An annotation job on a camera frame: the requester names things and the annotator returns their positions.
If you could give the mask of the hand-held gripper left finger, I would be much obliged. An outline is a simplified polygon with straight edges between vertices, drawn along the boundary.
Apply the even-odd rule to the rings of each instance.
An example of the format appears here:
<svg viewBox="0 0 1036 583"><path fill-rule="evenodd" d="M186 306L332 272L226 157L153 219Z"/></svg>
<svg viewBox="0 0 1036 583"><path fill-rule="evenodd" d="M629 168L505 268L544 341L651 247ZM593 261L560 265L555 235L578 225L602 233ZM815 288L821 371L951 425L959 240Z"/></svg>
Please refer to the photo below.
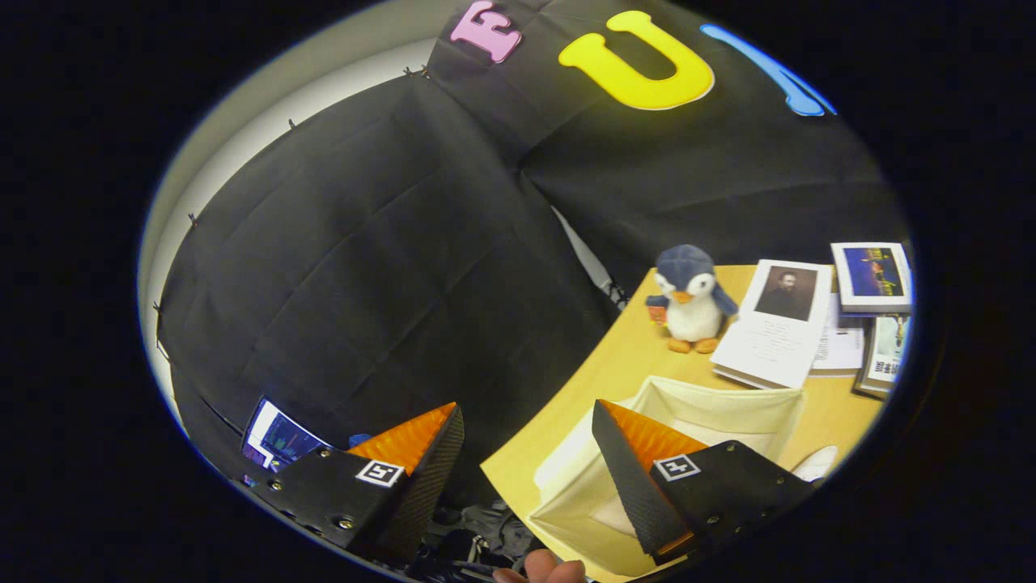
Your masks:
<svg viewBox="0 0 1036 583"><path fill-rule="evenodd" d="M464 443L454 403L436 407L348 449L263 402L249 424L244 487L315 538L391 567L418 556Z"/></svg>

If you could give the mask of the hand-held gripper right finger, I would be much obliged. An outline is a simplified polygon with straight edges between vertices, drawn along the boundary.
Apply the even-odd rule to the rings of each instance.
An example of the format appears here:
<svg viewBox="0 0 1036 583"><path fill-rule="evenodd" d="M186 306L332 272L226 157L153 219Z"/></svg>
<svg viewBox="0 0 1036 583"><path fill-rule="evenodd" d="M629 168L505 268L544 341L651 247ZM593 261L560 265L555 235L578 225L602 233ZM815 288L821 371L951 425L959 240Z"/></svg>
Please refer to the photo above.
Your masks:
<svg viewBox="0 0 1036 583"><path fill-rule="evenodd" d="M740 440L707 445L604 399L593 405L592 435L622 509L657 565L703 560L815 491Z"/></svg>

